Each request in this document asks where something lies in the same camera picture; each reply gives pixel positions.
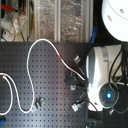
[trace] metal bracket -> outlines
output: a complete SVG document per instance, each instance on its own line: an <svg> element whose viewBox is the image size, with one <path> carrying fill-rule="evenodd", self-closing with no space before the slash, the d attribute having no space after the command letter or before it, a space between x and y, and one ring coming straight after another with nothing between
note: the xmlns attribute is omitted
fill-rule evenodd
<svg viewBox="0 0 128 128"><path fill-rule="evenodd" d="M45 104L44 98L40 98L32 107L32 113L38 111Z"/></svg>

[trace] robot eye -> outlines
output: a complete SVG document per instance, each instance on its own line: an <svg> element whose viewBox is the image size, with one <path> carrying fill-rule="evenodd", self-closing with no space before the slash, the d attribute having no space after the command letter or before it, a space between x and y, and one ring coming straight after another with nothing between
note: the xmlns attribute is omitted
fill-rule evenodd
<svg viewBox="0 0 128 128"><path fill-rule="evenodd" d="M112 97L112 94L110 92L107 93L106 97L110 99Z"/></svg>

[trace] black surface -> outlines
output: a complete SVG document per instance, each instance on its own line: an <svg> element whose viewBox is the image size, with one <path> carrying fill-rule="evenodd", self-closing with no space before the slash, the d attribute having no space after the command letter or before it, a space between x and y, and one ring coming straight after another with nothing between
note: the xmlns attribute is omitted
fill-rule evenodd
<svg viewBox="0 0 128 128"><path fill-rule="evenodd" d="M31 104L32 92L26 72L26 58L32 43L1 43L0 44L0 72L8 73L17 84L21 106L28 109ZM57 44L65 62L78 70L73 59L78 54L85 59L89 52L89 44ZM11 111L5 116L6 123L1 128L85 128L86 107L74 113L70 106L83 93L82 88L71 91L69 85L64 84L64 76L70 71L61 63L54 49L48 43L39 43L32 50L29 61L30 73L35 88L35 97L45 98L45 105L34 114L23 114L17 105L15 90ZM116 107L123 110L128 105L127 94L120 93ZM5 111L10 103L10 92L7 83L0 78L0 112ZM108 110L102 112L103 122L97 128L127 128L128 112L119 115L115 112L110 116Z"/></svg>

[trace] white cable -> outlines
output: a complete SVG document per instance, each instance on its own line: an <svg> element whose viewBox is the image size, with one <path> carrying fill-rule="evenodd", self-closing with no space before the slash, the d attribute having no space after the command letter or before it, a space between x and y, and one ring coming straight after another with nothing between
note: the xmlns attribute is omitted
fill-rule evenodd
<svg viewBox="0 0 128 128"><path fill-rule="evenodd" d="M16 84L14 82L14 80L6 73L0 73L0 76L6 76L7 78L9 78L11 80L11 82L13 83L14 85L14 88L15 88L15 91L16 91L16 96L17 96L17 101L18 101L18 106L19 106L19 109L23 112L23 113L29 113L33 107L33 104L34 104L34 88L33 88L33 84L31 84L32 86L32 92L33 92L33 100L32 100L32 104L31 104L31 107L29 108L29 110L25 111L21 108L21 105L20 105L20 101L19 101L19 94L18 94L18 90L17 90L17 87L16 87ZM5 112L5 114L3 113L0 113L0 115L6 115L10 110L8 110L7 112Z"/></svg>
<svg viewBox="0 0 128 128"><path fill-rule="evenodd" d="M11 82L13 83L14 85L14 88L15 88L15 91L16 91L16 96L17 96L17 101L18 101L18 106L19 106L19 109L21 110L21 112L23 113L29 113L31 110L32 110L32 107L33 107L33 104L34 104L34 99L35 99L35 92L34 92L34 86L33 86L33 83L32 83L32 79L31 79L31 76L30 76L30 72L29 72L29 67L28 67L28 64L29 64L29 58L30 58L30 54L31 54L31 51L32 51L32 48L34 47L34 45L36 43L38 43L39 41L46 41L48 42L49 44L51 44L51 46L54 48L54 50L56 51L57 55L59 56L59 58L61 59L62 63L69 69L71 70L72 72L76 73L82 80L85 80L78 72L76 72L75 70L73 70L72 68L70 68L64 61L63 59L61 58L58 50L56 49L56 47L52 44L52 42L50 42L49 40L47 39L39 39L37 41L35 41L29 51L28 51L28 56L27 56L27 63L26 63L26 67L27 67L27 73L28 73L28 77L29 77L29 80L30 80L30 84L31 84L31 87L32 87L32 93L33 93L33 99L32 99L32 103L31 103L31 107L25 111L21 108L21 105L20 105L20 101L19 101L19 94L18 94L18 90L17 90L17 87L16 87L16 84L14 82L14 80L6 73L0 73L0 76L3 76L3 78L7 81L8 85L9 85L9 88L10 88L10 92L11 92L11 103L10 103L10 106L9 106L9 109L5 112L5 113L0 113L0 115L6 115L10 110L11 110L11 107L12 107L12 103L13 103L13 93L12 93L12 87L11 87L11 84L9 82L9 80L7 78L9 78L11 80Z"/></svg>
<svg viewBox="0 0 128 128"><path fill-rule="evenodd" d="M8 83L8 85L9 85L10 93L11 93L11 103L10 103L10 106L9 106L9 108L8 108L8 110L7 110L6 112L4 112L4 113L0 113L1 116L6 115L6 114L11 110L11 108L12 108L12 103L13 103L13 93L12 93L12 87L11 87L11 84L10 84L10 82L9 82L9 80L7 79L6 76L3 76L3 79L5 79L6 82Z"/></svg>
<svg viewBox="0 0 128 128"><path fill-rule="evenodd" d="M54 48L54 50L56 51L57 55L58 55L59 58L61 59L62 63L63 63L70 71L74 72L74 73L77 74L82 80L85 81L85 79L84 79L78 72L76 72L75 70L73 70L72 68L70 68L70 67L64 62L64 60L61 58L61 56L60 56L60 54L59 54L57 48L53 45L52 42L50 42L50 41L47 40L47 39L39 39L39 40L35 41L35 42L32 44L32 46L30 47L30 49L29 49L28 57L30 56L30 52L31 52L33 46L34 46L36 43L38 43L39 41L46 41L46 42L48 42L49 44L51 44L52 47Z"/></svg>

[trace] white plastic casing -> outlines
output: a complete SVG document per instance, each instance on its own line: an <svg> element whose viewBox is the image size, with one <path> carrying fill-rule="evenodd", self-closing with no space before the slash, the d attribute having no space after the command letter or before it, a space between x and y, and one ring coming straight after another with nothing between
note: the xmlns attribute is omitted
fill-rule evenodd
<svg viewBox="0 0 128 128"><path fill-rule="evenodd" d="M93 78L93 83L89 83L88 86L88 98L90 102L92 102L98 111L102 111L103 108L108 109L107 107L104 107L99 98L99 92L101 87L108 83L108 75L109 75L109 70L111 68L111 65L117 56L118 52L120 51L121 46L120 45L115 45L115 46L106 46L105 47L107 52L108 52L108 62L104 61L103 58L103 52L101 47L94 47L94 52L95 52L95 68L94 68L94 78ZM113 67L113 72L117 69L117 66L119 65L121 61L121 55L117 59L114 67ZM89 56L87 56L86 60L86 71L87 71L87 77L89 78ZM116 76L121 76L122 72L119 70L116 74ZM95 108L89 104L88 109L91 111L95 111Z"/></svg>
<svg viewBox="0 0 128 128"><path fill-rule="evenodd" d="M128 41L128 0L103 0L102 18L113 37Z"/></svg>

